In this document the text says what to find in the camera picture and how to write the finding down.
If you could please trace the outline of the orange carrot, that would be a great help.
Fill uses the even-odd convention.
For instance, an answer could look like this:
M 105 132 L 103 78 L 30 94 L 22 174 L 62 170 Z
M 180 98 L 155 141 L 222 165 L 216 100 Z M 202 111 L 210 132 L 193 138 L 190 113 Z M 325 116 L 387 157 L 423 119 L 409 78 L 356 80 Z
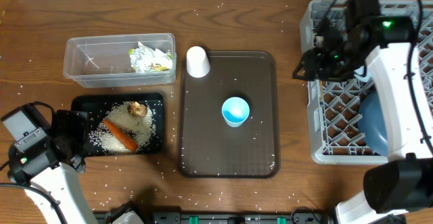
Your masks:
M 138 148 L 137 142 L 131 138 L 129 135 L 124 133 L 121 129 L 119 129 L 114 123 L 110 122 L 109 120 L 104 119 L 103 120 L 104 125 L 106 128 L 119 140 L 119 142 L 129 151 L 135 151 Z

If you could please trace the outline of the light blue plastic cup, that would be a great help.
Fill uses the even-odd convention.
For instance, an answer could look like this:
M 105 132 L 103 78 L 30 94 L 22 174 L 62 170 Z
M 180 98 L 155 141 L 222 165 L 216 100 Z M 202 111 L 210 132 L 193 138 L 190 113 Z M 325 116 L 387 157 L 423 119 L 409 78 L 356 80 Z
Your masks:
M 243 98 L 230 97 L 224 101 L 221 112 L 228 126 L 239 127 L 248 119 L 250 107 Z

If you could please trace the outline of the dark blue plate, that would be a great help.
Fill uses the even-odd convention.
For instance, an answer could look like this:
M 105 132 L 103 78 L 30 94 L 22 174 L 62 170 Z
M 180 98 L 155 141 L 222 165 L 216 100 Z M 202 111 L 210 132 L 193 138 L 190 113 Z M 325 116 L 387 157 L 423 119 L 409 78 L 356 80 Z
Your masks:
M 380 99 L 376 91 L 371 92 L 359 108 L 362 118 L 358 121 L 358 129 L 364 134 L 364 142 L 375 153 L 381 156 L 388 155 L 386 126 Z

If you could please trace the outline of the pile of white rice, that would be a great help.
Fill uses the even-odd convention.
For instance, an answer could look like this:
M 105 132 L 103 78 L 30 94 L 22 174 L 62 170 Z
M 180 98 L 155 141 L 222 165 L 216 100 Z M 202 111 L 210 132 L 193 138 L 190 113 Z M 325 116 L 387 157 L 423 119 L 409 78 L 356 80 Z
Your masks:
M 133 138 L 138 144 L 137 150 L 134 151 L 135 153 L 138 152 L 140 148 L 149 146 L 151 137 L 156 134 L 156 125 L 153 119 L 154 113 L 147 105 L 147 115 L 144 118 L 129 114 L 127 108 L 131 102 L 132 101 L 122 102 L 121 104 L 115 103 L 101 119 L 109 120 L 124 133 Z M 101 147 L 102 151 L 105 153 L 133 153 L 126 149 L 119 140 L 111 134 L 103 121 L 99 122 L 96 129 L 90 132 L 89 139 L 93 146 Z

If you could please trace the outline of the dried brown mushroom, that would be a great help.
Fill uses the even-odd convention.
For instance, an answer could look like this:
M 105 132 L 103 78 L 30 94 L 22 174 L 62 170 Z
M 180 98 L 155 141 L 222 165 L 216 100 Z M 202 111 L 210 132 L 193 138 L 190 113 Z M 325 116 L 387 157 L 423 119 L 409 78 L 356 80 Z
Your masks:
M 147 115 L 147 106 L 138 102 L 131 102 L 127 110 L 129 114 L 139 118 L 144 118 Z

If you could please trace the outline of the foil snack wrapper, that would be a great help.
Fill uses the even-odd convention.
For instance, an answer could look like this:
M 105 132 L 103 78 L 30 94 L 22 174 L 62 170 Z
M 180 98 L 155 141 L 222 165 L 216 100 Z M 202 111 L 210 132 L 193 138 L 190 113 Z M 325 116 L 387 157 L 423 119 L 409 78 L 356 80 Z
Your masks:
M 173 58 L 172 55 L 169 52 L 166 52 L 166 53 L 171 58 Z M 145 74 L 145 73 L 149 73 L 149 72 L 165 72 L 165 71 L 168 71 L 168 70 L 165 70 L 165 71 L 153 71 L 153 70 L 150 70 L 150 68 L 145 65 L 143 52 L 139 48 L 139 46 L 138 46 L 138 48 L 134 48 L 134 49 L 130 49 L 129 50 L 129 57 L 130 57 L 131 68 L 136 73 Z

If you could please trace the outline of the wooden chopstick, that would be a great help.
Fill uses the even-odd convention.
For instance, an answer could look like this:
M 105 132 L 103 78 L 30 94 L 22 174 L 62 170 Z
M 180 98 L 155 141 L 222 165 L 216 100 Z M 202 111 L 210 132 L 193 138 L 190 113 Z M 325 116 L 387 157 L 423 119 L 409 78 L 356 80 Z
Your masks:
M 319 81 L 319 90 L 320 90 L 319 99 L 323 100 L 323 81 Z
M 323 36 L 315 36 L 315 46 L 316 47 L 323 47 L 324 44 L 324 37 Z

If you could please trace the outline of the light blue bowl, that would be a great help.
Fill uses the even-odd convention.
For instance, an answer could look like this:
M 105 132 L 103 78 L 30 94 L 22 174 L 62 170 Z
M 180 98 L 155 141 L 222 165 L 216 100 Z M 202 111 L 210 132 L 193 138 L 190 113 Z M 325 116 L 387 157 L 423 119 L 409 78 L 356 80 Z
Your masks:
M 365 66 L 361 66 L 354 71 L 354 77 L 363 83 L 368 83 L 372 81 L 372 77 L 370 76 L 368 69 Z

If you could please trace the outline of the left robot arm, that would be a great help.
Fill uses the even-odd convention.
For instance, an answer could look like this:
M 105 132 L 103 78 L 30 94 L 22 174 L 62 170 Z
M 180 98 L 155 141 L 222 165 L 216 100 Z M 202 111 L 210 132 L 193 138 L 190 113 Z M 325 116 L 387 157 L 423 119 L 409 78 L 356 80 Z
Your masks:
M 25 191 L 47 223 L 97 223 L 82 193 L 78 174 L 85 170 L 81 144 L 28 104 L 1 118 L 16 140 L 8 152 L 10 183 Z

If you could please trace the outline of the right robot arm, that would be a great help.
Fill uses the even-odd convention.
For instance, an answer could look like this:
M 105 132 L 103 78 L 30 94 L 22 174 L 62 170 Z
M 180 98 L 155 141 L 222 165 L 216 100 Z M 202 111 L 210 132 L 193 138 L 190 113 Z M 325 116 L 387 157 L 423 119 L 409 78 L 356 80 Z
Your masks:
M 363 190 L 335 207 L 336 223 L 375 223 L 432 206 L 432 116 L 415 67 L 415 30 L 407 16 L 366 16 L 347 39 L 300 23 L 303 55 L 293 77 L 309 87 L 307 116 L 312 140 L 322 136 L 325 113 L 320 82 L 343 83 L 357 69 L 375 85 L 387 134 L 388 161 L 366 172 Z

